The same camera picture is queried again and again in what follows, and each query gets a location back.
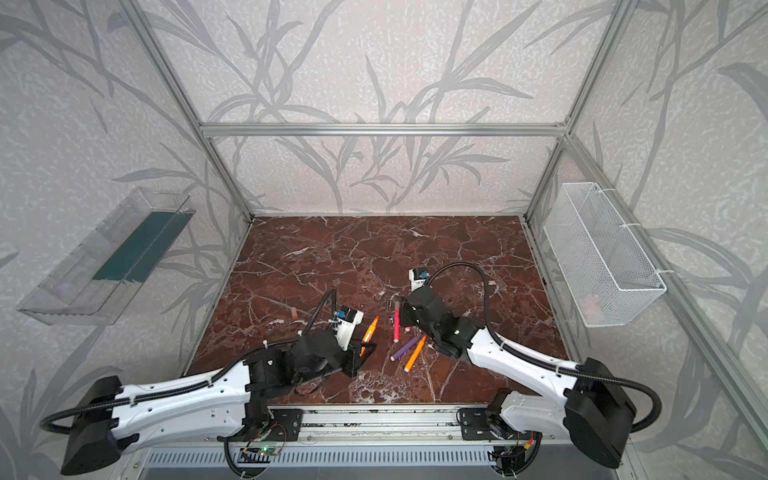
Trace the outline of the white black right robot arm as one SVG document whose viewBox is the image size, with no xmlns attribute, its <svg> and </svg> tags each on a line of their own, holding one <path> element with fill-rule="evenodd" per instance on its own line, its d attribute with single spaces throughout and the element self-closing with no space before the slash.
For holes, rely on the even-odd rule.
<svg viewBox="0 0 768 480">
<path fill-rule="evenodd" d="M 401 299 L 400 319 L 420 329 L 453 360 L 492 371 L 534 391 L 510 391 L 489 405 L 499 436 L 513 432 L 568 436 L 587 458 L 619 467 L 637 408 L 597 360 L 561 360 L 504 337 L 494 339 L 476 320 L 454 315 L 430 286 Z"/>
</svg>

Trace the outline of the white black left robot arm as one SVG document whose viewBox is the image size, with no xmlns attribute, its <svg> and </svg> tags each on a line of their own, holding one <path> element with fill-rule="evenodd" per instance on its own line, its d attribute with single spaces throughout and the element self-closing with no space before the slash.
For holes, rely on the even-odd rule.
<svg viewBox="0 0 768 480">
<path fill-rule="evenodd" d="M 40 426 L 66 436 L 65 476 L 94 472 L 125 453 L 172 440 L 255 440 L 274 423 L 271 400 L 336 373 L 354 378 L 376 349 L 357 339 L 341 346 L 333 331 L 324 330 L 255 347 L 221 369 L 172 381 L 125 385 L 107 376 L 75 407 Z"/>
</svg>

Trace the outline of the thick pink marker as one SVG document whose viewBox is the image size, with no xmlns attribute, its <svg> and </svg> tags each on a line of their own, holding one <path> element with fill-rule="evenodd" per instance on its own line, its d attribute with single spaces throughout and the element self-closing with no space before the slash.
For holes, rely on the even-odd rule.
<svg viewBox="0 0 768 480">
<path fill-rule="evenodd" d="M 395 301 L 393 312 L 393 342 L 400 342 L 400 302 Z"/>
</svg>

